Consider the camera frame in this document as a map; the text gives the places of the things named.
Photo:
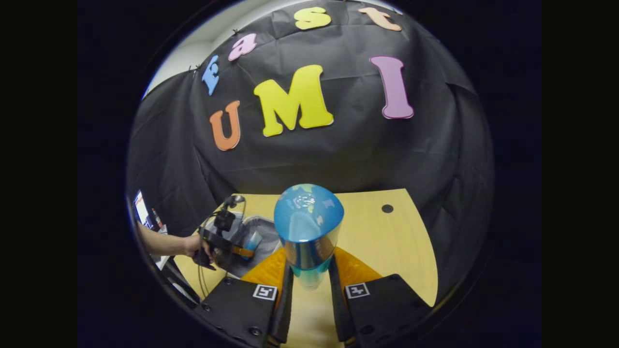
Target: wooden table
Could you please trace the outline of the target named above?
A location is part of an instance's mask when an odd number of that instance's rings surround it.
[[[242,194],[245,216],[273,219],[278,194]],[[344,219],[337,246],[363,261],[382,276],[398,273],[430,306],[436,301],[438,274],[428,232],[405,189],[335,194],[344,206]],[[389,204],[391,213],[381,210]],[[176,265],[191,287],[202,297],[198,267],[187,256],[175,256]],[[206,286],[212,290],[225,271],[203,270]],[[297,282],[293,286],[292,317],[288,347],[343,347],[337,340],[329,275],[314,291]]]

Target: computer monitor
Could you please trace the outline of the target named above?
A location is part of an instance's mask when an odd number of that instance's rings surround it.
[[[148,229],[152,229],[153,228],[153,223],[150,219],[150,214],[149,214],[149,210],[146,208],[146,203],[144,202],[144,198],[142,197],[142,191],[138,191],[136,198],[133,200],[133,204],[136,207],[136,212],[137,212],[137,216],[136,218],[138,219],[138,221],[146,226],[146,228]]]

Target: screen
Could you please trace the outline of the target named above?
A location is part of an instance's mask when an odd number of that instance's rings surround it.
[[[149,216],[149,211],[146,209],[144,198],[142,198],[142,191],[137,192],[134,203],[136,205],[138,218],[140,219],[142,225],[146,226],[147,228],[151,228],[151,226],[149,226],[149,221],[146,219]]]

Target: human hand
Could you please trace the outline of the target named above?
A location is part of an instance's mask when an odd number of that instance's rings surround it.
[[[190,258],[194,257],[198,249],[200,249],[200,246],[202,246],[204,251],[206,252],[206,255],[209,256],[210,263],[213,263],[214,256],[211,255],[210,253],[209,244],[205,242],[202,238],[200,238],[199,235],[185,237],[184,242],[185,242],[185,252],[184,252],[185,255],[189,256]]]

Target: yellow foam letter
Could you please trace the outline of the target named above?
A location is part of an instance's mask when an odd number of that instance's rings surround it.
[[[275,113],[289,130],[295,129],[297,113],[301,106],[299,125],[303,128],[328,126],[333,115],[327,111],[320,89],[322,66],[308,65],[299,68],[292,77],[290,93],[279,87],[274,80],[266,80],[256,86],[254,94],[260,98],[266,137],[281,134],[284,127],[277,122]]]
[[[327,10],[322,7],[312,7],[296,11],[295,19],[297,22],[295,25],[301,30],[324,27],[331,23],[331,17],[328,14],[324,14],[325,12]]]

